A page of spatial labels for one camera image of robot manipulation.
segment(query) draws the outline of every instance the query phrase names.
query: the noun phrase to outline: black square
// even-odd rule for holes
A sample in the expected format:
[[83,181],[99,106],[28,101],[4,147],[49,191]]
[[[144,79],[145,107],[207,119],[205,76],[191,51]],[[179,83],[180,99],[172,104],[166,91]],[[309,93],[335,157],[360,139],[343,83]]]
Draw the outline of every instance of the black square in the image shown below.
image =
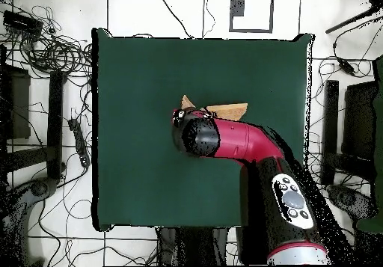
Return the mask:
[[233,0],[233,16],[244,16],[245,0]]

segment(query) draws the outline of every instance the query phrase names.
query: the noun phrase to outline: round button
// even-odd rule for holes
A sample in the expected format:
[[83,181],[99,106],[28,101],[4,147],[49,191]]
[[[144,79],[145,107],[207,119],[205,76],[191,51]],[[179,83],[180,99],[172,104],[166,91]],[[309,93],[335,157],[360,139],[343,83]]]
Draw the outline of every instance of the round button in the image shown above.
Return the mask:
[[305,211],[301,211],[302,218],[308,219],[308,214]]
[[280,190],[287,190],[287,186],[285,184],[283,184],[283,183],[280,183],[279,184],[279,189]]
[[292,218],[296,218],[298,216],[298,213],[294,209],[290,209],[288,213]]
[[284,194],[282,197],[282,201],[287,206],[290,206],[294,209],[303,209],[304,207],[304,198],[294,191],[288,191],[286,194]]

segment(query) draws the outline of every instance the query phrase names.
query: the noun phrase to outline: black border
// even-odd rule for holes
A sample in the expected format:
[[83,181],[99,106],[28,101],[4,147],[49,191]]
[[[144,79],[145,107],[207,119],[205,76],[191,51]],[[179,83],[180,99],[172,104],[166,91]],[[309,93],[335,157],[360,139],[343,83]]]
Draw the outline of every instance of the black border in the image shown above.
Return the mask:
[[269,29],[233,29],[233,6],[234,6],[234,0],[230,0],[230,24],[229,24],[229,32],[230,33],[267,33],[267,34],[272,34],[273,25],[274,25],[274,0],[270,0]]

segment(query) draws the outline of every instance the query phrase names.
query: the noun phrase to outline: wooden block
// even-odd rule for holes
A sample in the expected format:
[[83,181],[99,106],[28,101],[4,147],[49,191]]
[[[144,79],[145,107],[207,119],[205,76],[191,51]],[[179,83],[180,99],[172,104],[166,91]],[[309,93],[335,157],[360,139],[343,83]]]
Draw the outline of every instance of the wooden block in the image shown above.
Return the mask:
[[195,105],[190,102],[187,96],[183,96],[183,99],[181,100],[181,109],[184,108],[195,108]]
[[[195,105],[184,95],[181,100],[181,108],[195,108]],[[247,103],[211,105],[206,107],[208,111],[215,112],[217,117],[225,120],[240,120],[248,108]]]
[[212,105],[206,107],[208,111],[215,112],[217,117],[225,120],[240,120],[243,114],[245,114],[248,104],[226,104],[226,105]]

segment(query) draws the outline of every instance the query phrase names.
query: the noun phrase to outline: green table surface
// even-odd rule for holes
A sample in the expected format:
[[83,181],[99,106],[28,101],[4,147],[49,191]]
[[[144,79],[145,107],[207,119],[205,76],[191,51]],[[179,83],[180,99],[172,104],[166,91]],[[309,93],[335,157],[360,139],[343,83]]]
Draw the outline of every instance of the green table surface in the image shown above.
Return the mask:
[[98,30],[100,224],[241,224],[234,161],[178,152],[171,115],[248,103],[243,121],[276,130],[303,161],[307,47],[297,41],[112,38]]

